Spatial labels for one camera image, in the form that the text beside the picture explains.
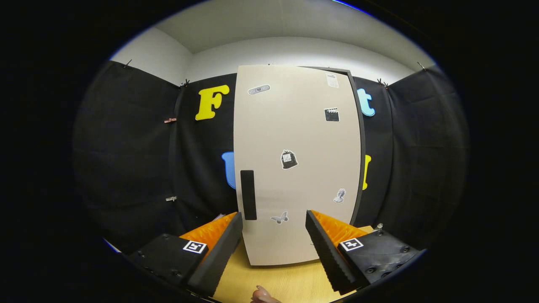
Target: blue foam letter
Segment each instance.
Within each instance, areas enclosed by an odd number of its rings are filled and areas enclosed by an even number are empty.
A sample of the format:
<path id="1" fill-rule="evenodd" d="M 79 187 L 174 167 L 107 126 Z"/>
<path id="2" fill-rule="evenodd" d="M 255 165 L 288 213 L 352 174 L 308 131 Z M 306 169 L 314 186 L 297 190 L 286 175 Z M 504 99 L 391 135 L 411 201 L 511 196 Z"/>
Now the blue foam letter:
<path id="1" fill-rule="evenodd" d="M 226 182 L 236 189 L 236 172 L 234 171 L 234 152 L 224 153 L 221 158 L 225 160 Z"/>
<path id="2" fill-rule="evenodd" d="M 372 100 L 371 95 L 367 94 L 364 89 L 360 88 L 357 90 L 357 96 L 360 99 L 361 112 L 363 112 L 365 116 L 374 116 L 376 112 L 374 108 L 369 106 L 369 102 L 367 101 Z"/>

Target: yellow foam letter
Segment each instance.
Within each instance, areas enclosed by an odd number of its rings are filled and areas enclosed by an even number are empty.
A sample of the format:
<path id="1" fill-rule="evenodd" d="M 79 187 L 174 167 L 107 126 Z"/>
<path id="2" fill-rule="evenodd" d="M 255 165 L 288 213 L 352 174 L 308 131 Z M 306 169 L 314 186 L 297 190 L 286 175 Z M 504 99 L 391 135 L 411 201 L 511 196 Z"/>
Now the yellow foam letter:
<path id="1" fill-rule="evenodd" d="M 365 155 L 365 175 L 363 176 L 363 190 L 367 188 L 367 167 L 369 166 L 369 162 L 371 161 L 371 157 L 369 155 Z"/>
<path id="2" fill-rule="evenodd" d="M 223 99 L 223 95 L 221 95 L 221 93 L 226 95 L 229 92 L 230 88 L 228 85 L 205 88 L 198 92 L 198 94 L 201 96 L 201 105 L 198 109 L 198 114 L 195 116 L 195 120 L 198 121 L 215 117 L 215 112 L 211 110 L 211 105 L 213 105 L 214 108 L 219 108 Z"/>

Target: yellow letter f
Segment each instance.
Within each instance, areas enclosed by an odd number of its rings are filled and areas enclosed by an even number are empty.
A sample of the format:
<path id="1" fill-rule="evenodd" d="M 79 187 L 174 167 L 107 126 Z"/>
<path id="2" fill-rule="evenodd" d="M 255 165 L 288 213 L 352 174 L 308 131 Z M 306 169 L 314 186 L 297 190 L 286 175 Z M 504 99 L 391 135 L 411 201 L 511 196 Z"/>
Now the yellow letter f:
<path id="1" fill-rule="evenodd" d="M 211 110 L 211 105 L 213 105 L 214 108 L 219 108 L 223 99 L 221 93 L 226 95 L 229 92 L 230 89 L 228 85 L 206 88 L 198 92 L 201 96 L 201 105 L 198 109 L 198 114 L 195 116 L 195 120 L 198 121 L 215 117 L 215 112 Z"/>

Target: ceiling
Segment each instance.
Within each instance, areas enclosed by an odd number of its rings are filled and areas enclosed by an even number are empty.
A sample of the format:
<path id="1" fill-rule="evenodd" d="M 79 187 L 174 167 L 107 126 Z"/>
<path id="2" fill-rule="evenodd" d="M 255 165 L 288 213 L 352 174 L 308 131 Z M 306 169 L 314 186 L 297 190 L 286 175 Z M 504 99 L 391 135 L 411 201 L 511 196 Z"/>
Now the ceiling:
<path id="1" fill-rule="evenodd" d="M 356 45 L 414 71 L 434 61 L 412 41 L 364 12 L 332 0 L 209 0 L 155 25 L 195 54 L 265 37 L 308 37 Z"/>

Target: fingernail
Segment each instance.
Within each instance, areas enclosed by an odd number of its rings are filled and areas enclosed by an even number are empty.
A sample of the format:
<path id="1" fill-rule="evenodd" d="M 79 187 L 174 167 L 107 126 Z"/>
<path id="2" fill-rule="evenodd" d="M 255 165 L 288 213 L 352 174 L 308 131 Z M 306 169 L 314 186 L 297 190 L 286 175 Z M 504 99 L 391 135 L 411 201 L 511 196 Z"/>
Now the fingernail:
<path id="1" fill-rule="evenodd" d="M 259 290 L 261 290 L 264 293 L 264 295 L 270 295 L 270 293 L 265 288 L 263 288 L 262 286 L 257 285 L 257 288 Z"/>

